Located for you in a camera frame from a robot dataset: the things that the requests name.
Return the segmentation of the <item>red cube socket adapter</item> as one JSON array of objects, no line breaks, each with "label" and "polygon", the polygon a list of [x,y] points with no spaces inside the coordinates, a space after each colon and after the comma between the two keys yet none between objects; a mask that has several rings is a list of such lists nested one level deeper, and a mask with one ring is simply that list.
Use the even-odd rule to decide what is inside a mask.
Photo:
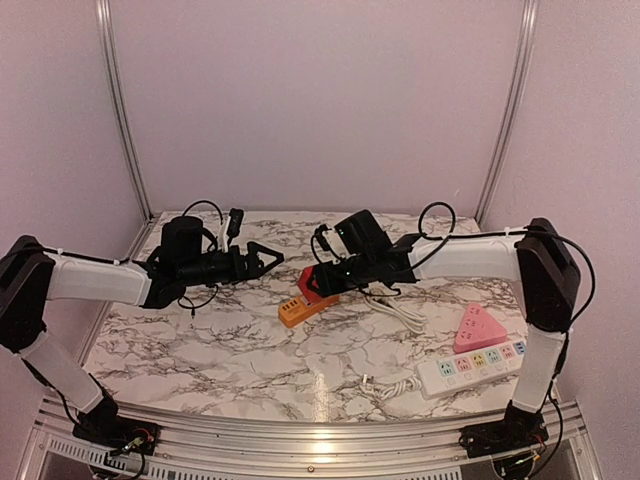
[{"label": "red cube socket adapter", "polygon": [[308,303],[315,304],[323,299],[318,293],[318,285],[314,275],[314,267],[308,266],[302,270],[297,282],[301,295]]}]

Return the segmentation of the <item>aluminium front rail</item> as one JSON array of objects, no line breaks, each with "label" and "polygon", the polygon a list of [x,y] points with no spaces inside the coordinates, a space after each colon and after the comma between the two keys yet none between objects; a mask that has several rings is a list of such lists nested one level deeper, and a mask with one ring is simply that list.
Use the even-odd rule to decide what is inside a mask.
[{"label": "aluminium front rail", "polygon": [[[153,455],[140,479],[499,479],[495,457],[468,458],[459,445],[467,424],[498,420],[494,410],[461,416],[365,423],[309,423],[203,416],[121,404],[124,416],[160,426]],[[605,479],[576,401],[561,406],[562,443],[533,479]],[[61,401],[45,396],[18,473],[9,479],[44,479],[54,456],[82,476],[89,465],[135,474],[134,458],[104,465],[107,449],[71,436]],[[515,450],[502,458],[527,452]]]}]

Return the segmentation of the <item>aluminium frame post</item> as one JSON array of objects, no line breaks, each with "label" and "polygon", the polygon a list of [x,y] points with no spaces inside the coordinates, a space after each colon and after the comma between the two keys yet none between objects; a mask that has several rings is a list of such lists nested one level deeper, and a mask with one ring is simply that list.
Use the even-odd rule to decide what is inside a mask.
[{"label": "aluminium frame post", "polygon": [[489,168],[474,213],[474,219],[479,226],[483,226],[487,220],[492,201],[497,192],[501,173],[506,164],[511,136],[524,97],[531,65],[539,4],[540,2],[537,0],[523,2],[516,55],[505,107],[492,150]]},{"label": "aluminium frame post", "polygon": [[141,218],[150,222],[154,214],[144,184],[142,170],[138,160],[132,129],[126,107],[123,84],[118,64],[116,39],[112,20],[111,2],[97,0],[95,2],[98,31],[107,86],[113,107],[118,136],[122,146],[125,164],[129,173],[134,197],[136,199]]}]

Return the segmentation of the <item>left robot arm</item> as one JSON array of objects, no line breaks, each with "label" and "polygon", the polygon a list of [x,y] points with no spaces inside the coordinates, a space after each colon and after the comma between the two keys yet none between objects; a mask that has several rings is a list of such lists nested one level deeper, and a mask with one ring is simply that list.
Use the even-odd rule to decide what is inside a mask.
[{"label": "left robot arm", "polygon": [[190,287],[217,289],[262,277],[283,263],[282,253],[254,241],[233,244],[244,212],[221,215],[213,233],[189,213],[172,218],[144,261],[109,260],[48,248],[21,236],[1,260],[1,345],[34,377],[77,410],[75,436],[121,445],[150,441],[152,425],[119,416],[111,395],[48,333],[45,306],[54,300],[92,300],[159,310],[184,298]]}]

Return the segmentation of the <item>white multicolour power strip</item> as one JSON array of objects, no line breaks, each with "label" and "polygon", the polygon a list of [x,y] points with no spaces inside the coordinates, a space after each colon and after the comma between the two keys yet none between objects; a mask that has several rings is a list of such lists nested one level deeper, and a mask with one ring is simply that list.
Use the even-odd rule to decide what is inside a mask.
[{"label": "white multicolour power strip", "polygon": [[516,375],[521,369],[526,348],[526,339],[520,337],[494,346],[425,361],[415,369],[422,395],[427,400],[440,398]]}]

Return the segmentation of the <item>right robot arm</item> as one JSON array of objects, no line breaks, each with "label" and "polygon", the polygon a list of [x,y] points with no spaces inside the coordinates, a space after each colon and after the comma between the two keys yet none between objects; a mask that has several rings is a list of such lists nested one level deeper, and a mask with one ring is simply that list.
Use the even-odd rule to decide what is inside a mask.
[{"label": "right robot arm", "polygon": [[321,297],[435,278],[507,283],[527,325],[519,379],[503,418],[464,427],[459,443],[468,456],[479,457],[547,440],[542,408],[564,367],[573,324],[586,309],[576,304],[581,271],[573,257],[585,252],[549,220],[466,235],[418,230],[393,241],[370,211],[361,210],[332,227],[317,227],[310,247],[331,256],[317,259],[306,282]]}]

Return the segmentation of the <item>right aluminium frame post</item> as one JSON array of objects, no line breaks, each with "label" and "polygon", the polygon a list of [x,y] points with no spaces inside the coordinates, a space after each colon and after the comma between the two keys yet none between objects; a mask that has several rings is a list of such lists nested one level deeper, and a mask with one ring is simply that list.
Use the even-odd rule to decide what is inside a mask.
[{"label": "right aluminium frame post", "polygon": [[511,136],[524,97],[531,65],[539,4],[540,2],[537,0],[523,2],[516,55],[505,107],[492,150],[489,168],[474,213],[474,219],[479,226],[483,226],[487,220],[492,201],[497,192],[501,173],[506,164]]}]

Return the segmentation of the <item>orange power strip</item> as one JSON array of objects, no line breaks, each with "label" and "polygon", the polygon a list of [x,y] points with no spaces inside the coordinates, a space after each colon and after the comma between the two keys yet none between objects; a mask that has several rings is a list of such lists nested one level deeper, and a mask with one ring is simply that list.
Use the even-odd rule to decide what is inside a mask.
[{"label": "orange power strip", "polygon": [[279,306],[278,317],[284,326],[293,328],[338,303],[339,300],[339,295],[318,298],[313,301],[309,301],[305,296],[299,295]]}]

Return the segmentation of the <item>left aluminium frame post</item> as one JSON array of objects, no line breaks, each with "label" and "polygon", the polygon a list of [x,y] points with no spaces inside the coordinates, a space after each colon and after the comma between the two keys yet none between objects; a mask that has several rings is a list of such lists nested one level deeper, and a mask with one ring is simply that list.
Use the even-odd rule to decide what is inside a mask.
[{"label": "left aluminium frame post", "polygon": [[112,20],[111,2],[97,0],[95,2],[98,31],[107,86],[113,107],[118,136],[122,146],[125,164],[129,173],[134,197],[136,199],[141,218],[150,222],[154,214],[144,184],[142,170],[138,160],[132,129],[126,107],[123,84],[118,64],[116,39]]}]

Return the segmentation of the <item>pink triangular power strip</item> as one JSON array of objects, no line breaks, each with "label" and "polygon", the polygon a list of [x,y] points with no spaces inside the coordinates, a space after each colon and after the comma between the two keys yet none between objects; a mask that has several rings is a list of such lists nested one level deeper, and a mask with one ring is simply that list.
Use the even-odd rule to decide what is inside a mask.
[{"label": "pink triangular power strip", "polygon": [[497,345],[506,340],[506,328],[480,304],[470,303],[462,316],[453,351],[456,354],[466,353]]}]

